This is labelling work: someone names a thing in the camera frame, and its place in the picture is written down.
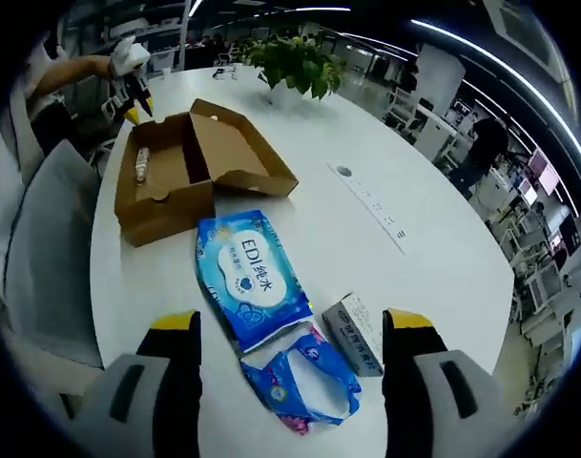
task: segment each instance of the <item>small white box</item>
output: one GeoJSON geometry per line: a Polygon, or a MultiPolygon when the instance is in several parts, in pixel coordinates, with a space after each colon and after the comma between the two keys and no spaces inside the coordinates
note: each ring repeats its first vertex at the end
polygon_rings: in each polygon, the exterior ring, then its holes
{"type": "Polygon", "coordinates": [[[373,328],[358,296],[348,294],[322,313],[322,318],[358,375],[384,375],[384,339],[373,328]]]}

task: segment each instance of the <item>chair back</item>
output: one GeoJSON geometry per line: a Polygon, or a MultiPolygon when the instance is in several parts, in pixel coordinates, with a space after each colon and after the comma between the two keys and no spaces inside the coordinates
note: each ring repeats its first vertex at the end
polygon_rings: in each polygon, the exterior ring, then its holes
{"type": "Polygon", "coordinates": [[[394,101],[388,109],[388,114],[396,117],[404,124],[409,123],[415,117],[417,104],[415,97],[398,86],[394,91],[394,101]]]}
{"type": "Polygon", "coordinates": [[[19,209],[5,276],[12,331],[56,355],[101,366],[90,247],[99,182],[67,140],[35,173],[19,209]]]}

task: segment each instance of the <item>wet wipes package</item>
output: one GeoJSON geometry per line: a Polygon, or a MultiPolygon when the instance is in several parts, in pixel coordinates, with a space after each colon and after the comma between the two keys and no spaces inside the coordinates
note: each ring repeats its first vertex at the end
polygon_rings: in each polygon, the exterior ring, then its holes
{"type": "Polygon", "coordinates": [[[300,435],[340,425],[362,391],[347,363],[311,323],[241,359],[262,401],[300,435]]]}
{"type": "Polygon", "coordinates": [[[197,267],[243,351],[312,315],[277,234],[259,210],[200,221],[197,267]]]}

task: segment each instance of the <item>office desk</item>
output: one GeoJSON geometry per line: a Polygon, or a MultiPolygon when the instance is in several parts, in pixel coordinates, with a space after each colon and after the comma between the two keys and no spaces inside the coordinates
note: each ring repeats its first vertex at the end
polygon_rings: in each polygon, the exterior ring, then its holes
{"type": "Polygon", "coordinates": [[[512,187],[508,177],[492,167],[488,174],[474,186],[470,205],[485,221],[491,217],[499,218],[499,215],[504,213],[516,197],[517,190],[512,187]]]}
{"type": "MultiPolygon", "coordinates": [[[[218,215],[254,208],[270,219],[316,321],[350,291],[381,326],[397,307],[426,314],[449,348],[460,348],[491,372],[507,327],[512,273],[496,241],[462,196],[422,155],[361,108],[332,95],[282,112],[265,100],[267,86],[250,68],[238,80],[213,69],[151,81],[156,118],[190,109],[196,97],[246,115],[300,184],[289,198],[218,198],[218,215]],[[403,255],[328,164],[360,169],[411,239],[403,255]]],[[[263,407],[201,294],[195,274],[196,231],[133,248],[114,215],[125,123],[103,178],[93,223],[93,320],[105,366],[135,352],[150,324],[168,313],[201,311],[203,457],[384,456],[386,421],[381,378],[360,378],[360,410],[340,427],[300,437],[263,407]]]]}
{"type": "Polygon", "coordinates": [[[449,135],[455,137],[458,133],[457,129],[455,129],[451,124],[446,122],[437,114],[430,111],[424,105],[417,104],[417,111],[421,114],[427,116],[428,118],[432,119],[436,124],[438,124],[443,130],[445,130],[449,135]]]}

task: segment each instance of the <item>ceiling light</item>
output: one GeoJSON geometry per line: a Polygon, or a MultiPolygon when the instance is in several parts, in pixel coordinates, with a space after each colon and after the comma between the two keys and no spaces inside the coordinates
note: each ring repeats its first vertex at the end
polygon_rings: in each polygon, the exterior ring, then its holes
{"type": "Polygon", "coordinates": [[[201,3],[203,3],[203,0],[197,0],[195,2],[193,7],[191,8],[190,12],[188,13],[188,17],[193,17],[193,14],[195,14],[195,11],[197,11],[197,8],[201,6],[201,3]]]}
{"type": "Polygon", "coordinates": [[[481,100],[475,99],[474,101],[477,102],[479,105],[481,105],[485,109],[485,111],[488,112],[493,117],[495,117],[495,118],[499,117],[492,110],[490,110],[488,107],[486,107],[485,104],[481,100]]]}
{"type": "Polygon", "coordinates": [[[472,89],[474,89],[474,90],[475,90],[477,93],[479,93],[479,94],[480,94],[480,95],[482,95],[484,98],[486,98],[486,99],[487,99],[487,100],[489,100],[491,103],[493,103],[493,104],[496,106],[496,108],[497,108],[498,110],[500,110],[502,113],[506,113],[506,112],[507,112],[507,111],[506,111],[504,108],[502,108],[500,105],[498,105],[498,104],[496,103],[496,101],[495,101],[493,98],[491,98],[489,95],[485,94],[483,91],[481,91],[479,88],[477,88],[477,87],[476,87],[474,84],[468,83],[468,82],[467,82],[465,79],[463,79],[463,80],[462,80],[462,82],[464,82],[464,83],[468,84],[468,86],[470,86],[472,89]]]}
{"type": "Polygon", "coordinates": [[[519,144],[521,144],[521,146],[523,146],[523,147],[525,148],[525,150],[526,150],[528,153],[530,153],[530,154],[531,154],[531,149],[530,149],[530,148],[528,148],[528,145],[526,145],[526,142],[525,142],[525,141],[523,141],[519,135],[517,135],[515,132],[513,132],[513,131],[512,131],[512,129],[508,129],[508,131],[510,132],[510,134],[511,134],[512,136],[514,136],[514,137],[515,137],[515,139],[516,139],[516,140],[519,142],[519,144]]]}
{"type": "Polygon", "coordinates": [[[380,45],[389,46],[390,48],[394,48],[395,50],[406,52],[407,54],[410,54],[410,55],[417,57],[417,54],[415,52],[404,50],[403,48],[399,48],[398,46],[390,45],[389,43],[385,43],[384,41],[376,40],[375,38],[369,38],[367,36],[361,36],[361,35],[356,35],[355,33],[347,33],[347,32],[339,33],[339,35],[352,36],[354,38],[360,38],[361,40],[372,41],[373,43],[379,43],[380,45]]]}
{"type": "Polygon", "coordinates": [[[474,60],[472,60],[467,55],[460,54],[460,57],[462,57],[464,60],[467,60],[468,62],[470,62],[475,67],[478,67],[479,69],[481,69],[482,72],[489,73],[490,76],[492,76],[495,79],[498,79],[498,75],[496,73],[492,72],[489,69],[486,69],[483,65],[479,64],[478,62],[475,62],[474,60]]]}
{"type": "Polygon", "coordinates": [[[308,8],[296,8],[294,10],[285,10],[284,12],[294,12],[294,11],[351,11],[351,9],[343,7],[308,7],[308,8]]]}
{"type": "Polygon", "coordinates": [[[394,57],[396,57],[397,59],[401,59],[401,60],[404,60],[404,61],[406,61],[406,60],[407,60],[405,57],[400,57],[398,54],[395,54],[394,52],[390,52],[390,51],[386,51],[386,50],[377,50],[377,51],[378,51],[378,52],[383,52],[383,53],[385,53],[385,54],[389,54],[389,55],[391,55],[391,56],[394,56],[394,57]]]}
{"type": "Polygon", "coordinates": [[[235,5],[246,5],[248,7],[259,7],[260,5],[264,5],[265,2],[257,1],[257,0],[235,0],[233,2],[235,5]]]}
{"type": "Polygon", "coordinates": [[[514,70],[509,64],[507,64],[506,62],[504,62],[500,58],[496,57],[491,52],[489,52],[487,50],[484,50],[483,48],[475,45],[474,43],[466,40],[465,38],[462,38],[459,35],[456,35],[455,33],[451,33],[450,31],[446,31],[446,30],[441,29],[439,27],[433,26],[431,24],[427,24],[426,22],[417,21],[415,19],[411,19],[411,22],[413,24],[417,25],[417,26],[421,26],[421,27],[424,27],[426,29],[430,29],[432,31],[437,31],[438,33],[441,33],[443,35],[446,35],[446,36],[448,36],[450,38],[453,38],[454,40],[459,41],[460,43],[464,43],[465,45],[470,46],[472,49],[474,49],[475,51],[480,52],[482,55],[484,55],[485,57],[487,57],[490,60],[494,61],[500,67],[502,67],[507,72],[509,72],[519,82],[521,82],[526,88],[528,88],[528,90],[532,94],[534,94],[536,96],[536,98],[538,98],[542,102],[542,104],[545,106],[545,108],[547,110],[549,110],[549,113],[551,113],[553,115],[553,117],[557,120],[557,122],[562,127],[562,129],[566,132],[566,135],[568,136],[568,138],[570,139],[571,143],[574,145],[574,148],[576,148],[576,151],[578,151],[578,154],[581,157],[581,145],[578,142],[578,139],[576,138],[576,136],[574,135],[574,133],[572,132],[570,126],[566,123],[566,121],[564,121],[564,118],[561,117],[561,115],[559,113],[557,113],[557,111],[550,104],[550,102],[542,94],[540,94],[540,92],[529,81],[527,81],[524,76],[522,76],[519,72],[517,72],[516,70],[514,70]]]}

